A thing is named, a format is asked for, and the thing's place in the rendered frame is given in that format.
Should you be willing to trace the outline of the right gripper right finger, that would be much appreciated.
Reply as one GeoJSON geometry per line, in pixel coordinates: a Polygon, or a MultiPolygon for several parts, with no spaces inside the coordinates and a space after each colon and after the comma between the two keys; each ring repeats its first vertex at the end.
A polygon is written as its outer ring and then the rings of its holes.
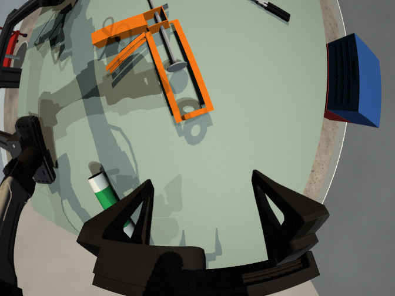
{"type": "Polygon", "coordinates": [[[268,260],[276,258],[291,242],[315,234],[329,218],[325,205],[282,186],[258,170],[253,170],[252,186],[268,260]],[[266,195],[283,213],[282,225],[266,195]]]}

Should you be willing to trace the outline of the white sealant cartridge with green and yellow stripes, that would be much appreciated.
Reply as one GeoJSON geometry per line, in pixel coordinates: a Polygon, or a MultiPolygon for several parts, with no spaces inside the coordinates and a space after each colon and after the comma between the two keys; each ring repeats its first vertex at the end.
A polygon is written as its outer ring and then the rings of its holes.
{"type": "MultiPolygon", "coordinates": [[[[103,171],[88,178],[88,182],[104,210],[119,201],[103,171]]],[[[131,238],[134,228],[129,219],[123,230],[131,238]]]]}

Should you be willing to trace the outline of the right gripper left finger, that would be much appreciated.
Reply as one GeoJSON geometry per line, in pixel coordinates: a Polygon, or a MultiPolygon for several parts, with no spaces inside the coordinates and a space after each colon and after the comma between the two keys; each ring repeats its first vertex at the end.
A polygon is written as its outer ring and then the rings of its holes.
{"type": "Polygon", "coordinates": [[[154,191],[151,180],[147,179],[129,195],[86,221],[81,232],[107,240],[149,245],[154,191]],[[141,202],[140,215],[130,238],[123,227],[141,202]]]}

